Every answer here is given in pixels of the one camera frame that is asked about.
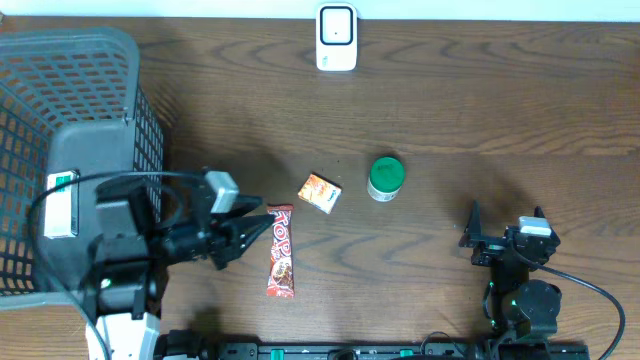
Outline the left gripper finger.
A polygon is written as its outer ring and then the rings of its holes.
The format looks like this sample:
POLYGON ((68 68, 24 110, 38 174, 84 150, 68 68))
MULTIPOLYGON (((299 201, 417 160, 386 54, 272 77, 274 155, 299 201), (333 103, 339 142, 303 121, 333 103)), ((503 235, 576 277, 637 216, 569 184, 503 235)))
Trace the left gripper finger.
POLYGON ((231 209, 219 215, 219 221, 225 222, 230 219, 243 217, 257 209, 263 204, 263 199, 259 196, 238 195, 233 202, 231 209))
POLYGON ((218 223, 212 227, 209 256, 217 270, 239 259, 255 240, 274 223, 271 214, 242 216, 218 223))

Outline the red chocolate bar wrapper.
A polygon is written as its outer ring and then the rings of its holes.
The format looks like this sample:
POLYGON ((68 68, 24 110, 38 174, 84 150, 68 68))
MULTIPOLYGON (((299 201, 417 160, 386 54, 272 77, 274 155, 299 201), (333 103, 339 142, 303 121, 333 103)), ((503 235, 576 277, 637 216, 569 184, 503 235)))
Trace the red chocolate bar wrapper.
POLYGON ((293 298, 295 296, 291 217, 291 204, 269 205, 267 212, 274 217, 272 245, 270 249, 270 273, 266 294, 272 297, 293 298))

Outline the small orange snack box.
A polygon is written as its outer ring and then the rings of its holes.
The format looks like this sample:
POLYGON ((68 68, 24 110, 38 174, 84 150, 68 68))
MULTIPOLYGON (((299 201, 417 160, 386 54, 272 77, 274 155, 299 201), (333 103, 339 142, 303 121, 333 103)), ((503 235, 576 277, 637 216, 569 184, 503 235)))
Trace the small orange snack box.
POLYGON ((320 211, 330 214, 342 194, 342 189, 322 177, 310 174, 298 192, 298 197, 320 211))

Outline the green-lidded jar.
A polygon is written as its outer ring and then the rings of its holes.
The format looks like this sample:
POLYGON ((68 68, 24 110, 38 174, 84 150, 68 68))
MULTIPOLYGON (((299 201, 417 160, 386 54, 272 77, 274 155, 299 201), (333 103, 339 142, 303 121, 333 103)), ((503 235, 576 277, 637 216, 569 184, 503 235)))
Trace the green-lidded jar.
POLYGON ((405 177, 405 168, 398 159, 380 157, 369 172, 367 192, 378 202, 389 202, 397 196, 405 177))

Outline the white green-labelled box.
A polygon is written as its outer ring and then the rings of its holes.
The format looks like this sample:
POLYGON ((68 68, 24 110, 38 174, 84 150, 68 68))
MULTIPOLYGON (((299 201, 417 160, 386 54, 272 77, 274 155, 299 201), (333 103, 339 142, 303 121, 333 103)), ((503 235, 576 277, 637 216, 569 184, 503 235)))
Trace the white green-labelled box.
POLYGON ((79 184, 58 189, 45 200, 45 237, 76 237, 79 231, 79 184))

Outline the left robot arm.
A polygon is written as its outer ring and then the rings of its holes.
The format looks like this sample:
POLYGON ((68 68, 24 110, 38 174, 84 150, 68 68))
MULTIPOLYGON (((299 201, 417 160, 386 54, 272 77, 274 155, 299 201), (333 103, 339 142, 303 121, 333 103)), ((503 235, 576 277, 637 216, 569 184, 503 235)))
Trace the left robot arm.
POLYGON ((89 315, 87 343, 93 359, 216 359, 217 345, 193 330, 160 332, 162 299, 170 266, 210 259, 222 270, 240 258, 271 225, 257 215, 262 200, 242 195, 225 172, 182 174, 192 208, 179 205, 169 220, 156 220, 148 189, 176 200, 181 194, 141 173, 124 173, 96 188, 100 231, 89 250, 84 280, 89 315))

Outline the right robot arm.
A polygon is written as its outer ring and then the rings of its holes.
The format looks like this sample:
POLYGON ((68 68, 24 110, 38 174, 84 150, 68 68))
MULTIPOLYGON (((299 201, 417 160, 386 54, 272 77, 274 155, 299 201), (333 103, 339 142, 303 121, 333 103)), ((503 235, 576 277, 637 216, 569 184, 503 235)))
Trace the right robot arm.
POLYGON ((483 232, 480 207, 474 202, 459 241, 471 248, 471 263, 490 269, 483 311, 494 335, 477 347, 484 359, 549 359, 548 338, 557 332, 562 293, 553 284, 532 280, 560 245, 541 208, 505 228, 501 236, 483 232))

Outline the white barcode scanner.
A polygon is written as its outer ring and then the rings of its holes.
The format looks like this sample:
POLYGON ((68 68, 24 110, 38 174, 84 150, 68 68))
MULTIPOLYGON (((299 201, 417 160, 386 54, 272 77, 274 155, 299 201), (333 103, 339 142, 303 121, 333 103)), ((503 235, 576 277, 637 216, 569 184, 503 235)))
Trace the white barcode scanner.
POLYGON ((316 12, 316 67, 352 71, 358 57, 358 14, 349 3, 324 3, 316 12))

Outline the grey plastic basket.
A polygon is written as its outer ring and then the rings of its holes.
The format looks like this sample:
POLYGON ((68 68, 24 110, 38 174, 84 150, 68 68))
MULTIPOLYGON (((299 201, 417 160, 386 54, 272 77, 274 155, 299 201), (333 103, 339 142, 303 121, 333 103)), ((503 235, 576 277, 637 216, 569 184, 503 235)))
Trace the grey plastic basket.
POLYGON ((41 231, 32 201, 54 173, 73 171, 79 233, 40 246, 60 261, 75 288, 89 271, 87 248, 99 234, 97 180, 110 171, 163 168, 164 134, 139 84, 136 42, 115 28, 9 33, 1 37, 1 308, 65 303, 32 257, 28 231, 41 231))

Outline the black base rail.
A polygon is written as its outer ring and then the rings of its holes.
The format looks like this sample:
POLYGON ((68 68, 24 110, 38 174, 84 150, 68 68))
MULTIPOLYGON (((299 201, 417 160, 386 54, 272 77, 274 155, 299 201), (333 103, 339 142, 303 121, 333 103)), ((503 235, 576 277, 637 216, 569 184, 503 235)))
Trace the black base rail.
POLYGON ((587 359, 588 348, 568 343, 465 344, 436 332, 420 344, 266 344, 213 342, 189 330, 172 330, 160 336, 150 358, 185 360, 409 360, 409 359, 587 359))

